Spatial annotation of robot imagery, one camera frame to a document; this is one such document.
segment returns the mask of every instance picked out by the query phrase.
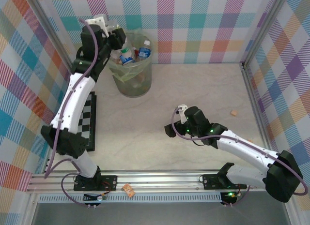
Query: black and white checkered board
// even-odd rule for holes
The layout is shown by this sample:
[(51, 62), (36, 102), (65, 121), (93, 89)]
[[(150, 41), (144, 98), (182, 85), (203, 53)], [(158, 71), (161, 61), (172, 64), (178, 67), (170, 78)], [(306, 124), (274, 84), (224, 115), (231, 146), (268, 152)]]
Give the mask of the black and white checkered board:
[(77, 134), (88, 140), (87, 151), (95, 150), (96, 102), (97, 96), (95, 92), (91, 92), (78, 121)]

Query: snack piece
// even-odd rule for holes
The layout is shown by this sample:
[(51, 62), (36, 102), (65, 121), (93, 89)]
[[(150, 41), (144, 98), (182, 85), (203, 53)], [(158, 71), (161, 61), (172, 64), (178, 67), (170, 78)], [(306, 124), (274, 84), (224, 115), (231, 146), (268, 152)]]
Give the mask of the snack piece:
[(132, 197), (133, 195), (135, 195), (135, 192), (133, 191), (133, 189), (131, 188), (131, 186), (129, 184), (125, 184), (123, 186), (123, 189), (125, 190), (128, 197)]
[(237, 110), (232, 110), (231, 111), (231, 115), (236, 117), (238, 115), (238, 111)]

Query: bottle label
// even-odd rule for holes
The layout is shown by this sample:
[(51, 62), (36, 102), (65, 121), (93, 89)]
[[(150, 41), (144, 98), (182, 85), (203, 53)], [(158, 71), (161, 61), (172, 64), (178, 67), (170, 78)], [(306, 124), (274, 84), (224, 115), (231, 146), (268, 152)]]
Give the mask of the bottle label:
[(123, 55), (121, 55), (121, 56), (120, 56), (120, 59), (121, 59), (123, 65), (124, 65), (124, 64), (127, 64), (127, 63), (135, 63), (135, 60), (132, 59), (132, 57), (126, 58), (126, 57), (124, 57)]
[(139, 49), (139, 54), (138, 56), (139, 57), (142, 57), (142, 58), (148, 58), (151, 54), (151, 50), (149, 48), (146, 48), (146, 47), (141, 47)]

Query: vent grille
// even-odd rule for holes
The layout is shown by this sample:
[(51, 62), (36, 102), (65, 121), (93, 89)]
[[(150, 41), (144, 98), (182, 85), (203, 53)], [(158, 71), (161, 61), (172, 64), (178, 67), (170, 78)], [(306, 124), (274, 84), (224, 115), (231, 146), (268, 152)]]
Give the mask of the vent grille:
[[(83, 201), (83, 194), (72, 194), (71, 197), (76, 201)], [(220, 193), (138, 193), (129, 198), (125, 193), (112, 193), (107, 195), (103, 202), (221, 202)], [(40, 195), (39, 203), (67, 203), (71, 202), (65, 195), (62, 194), (43, 194)]]

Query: plastic trash can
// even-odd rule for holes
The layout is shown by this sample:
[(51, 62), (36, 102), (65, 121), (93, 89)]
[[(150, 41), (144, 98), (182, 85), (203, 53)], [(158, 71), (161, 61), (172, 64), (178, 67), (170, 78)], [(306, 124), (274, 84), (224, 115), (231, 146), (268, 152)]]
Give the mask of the plastic trash can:
[(146, 94), (152, 84), (152, 56), (155, 47), (142, 30), (126, 32), (126, 36), (137, 49), (143, 46), (145, 40), (149, 40), (152, 49), (150, 56), (145, 60), (127, 65), (116, 64), (109, 60), (108, 67), (121, 94), (127, 97), (139, 97)]

